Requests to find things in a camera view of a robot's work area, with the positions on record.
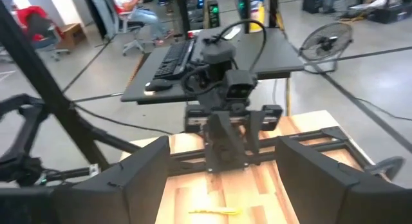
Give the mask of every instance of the electric fan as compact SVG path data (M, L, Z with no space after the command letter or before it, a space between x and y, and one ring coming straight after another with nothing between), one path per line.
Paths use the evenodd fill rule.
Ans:
M337 69L337 59L343 51L352 43L352 27L343 23L324 25L312 32L299 49L299 55L308 62L324 63L333 62L333 68Z

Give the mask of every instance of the concrete floor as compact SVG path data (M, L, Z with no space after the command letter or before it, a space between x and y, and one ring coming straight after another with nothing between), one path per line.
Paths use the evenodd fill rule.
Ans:
M233 0L218 1L220 2L222 26L239 19ZM286 31L291 43L297 48L309 33L333 21L331 16L311 15L301 11L301 0L280 0L280 2ZM164 9L148 6L160 10L159 12ZM355 42L343 56L412 46L411 19L391 25L360 21L353 24L353 29ZM123 42L130 39L128 36L116 37L103 50L102 46L95 48L96 45L101 44L97 31L93 26L87 27L87 31L88 41L83 42L71 55L63 56L60 62L53 62L43 56L48 69L62 89L80 72L83 72L66 92L66 95L74 100L123 92L141 53L138 50L132 50L126 57L121 56ZM142 36L149 37L147 28L143 30ZM411 53L412 50L398 51L340 61L339 70L331 74L331 77L356 97L369 100L394 115L412 117L412 109L409 109L412 106L412 99L407 96L412 93L409 84L412 83L409 69L412 63ZM263 81L252 94L251 106L261 107L263 104L274 102L284 106L283 88L283 80ZM15 65L0 64L0 99L19 93L36 95ZM390 156L403 156L407 164L395 179L395 183L404 187L412 187L410 176L412 154L329 82L317 75L304 72L294 73L292 99L293 114L322 109L329 111L375 162ZM179 133L183 130L185 103L136 106L134 103L121 103L120 97L111 97L81 102L81 105L97 114L123 122L163 129L172 133ZM370 109L412 142L412 135L410 135L412 122L390 118L373 107ZM118 126L83 112L80 113L92 124L125 140L160 135L157 132ZM15 113L10 113L3 118L0 125L0 140L2 141L0 153L5 152L13 142L21 124L22 119ZM118 161L120 151L104 145L100 146L110 162ZM42 125L35 141L33 155L40 156L48 168L67 170L87 166L85 159L54 117L50 117Z

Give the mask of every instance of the wooden tabletop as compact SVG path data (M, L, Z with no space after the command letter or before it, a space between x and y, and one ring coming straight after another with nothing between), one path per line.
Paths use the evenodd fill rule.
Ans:
M291 117L283 117L276 130L262 132L261 138L277 135L292 135L315 131L325 127L339 126L327 111L316 111ZM155 138L134 141L145 146ZM312 140L316 144L325 140ZM170 136L172 153L203 148L197 135L178 134ZM342 163L359 169L359 165L346 150L325 153ZM129 156L123 153L121 160ZM230 207L242 209L235 216L221 214L189 214L199 208ZM277 171L276 162L252 165L245 170L220 174L195 173L167 179L156 224L265 224L299 223L290 204Z

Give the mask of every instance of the computer mouse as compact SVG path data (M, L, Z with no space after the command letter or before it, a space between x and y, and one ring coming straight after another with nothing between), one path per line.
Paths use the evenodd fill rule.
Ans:
M165 79L154 79L145 85L146 91L163 91L172 88L172 82Z

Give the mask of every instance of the yellow pen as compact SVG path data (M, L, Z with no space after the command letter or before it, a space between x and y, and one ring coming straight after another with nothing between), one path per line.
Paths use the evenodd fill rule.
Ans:
M227 214L227 215L237 215L241 213L241 209L235 208L226 208L226 207L213 207L213 208L204 208L204 209L194 209L189 211L189 214Z

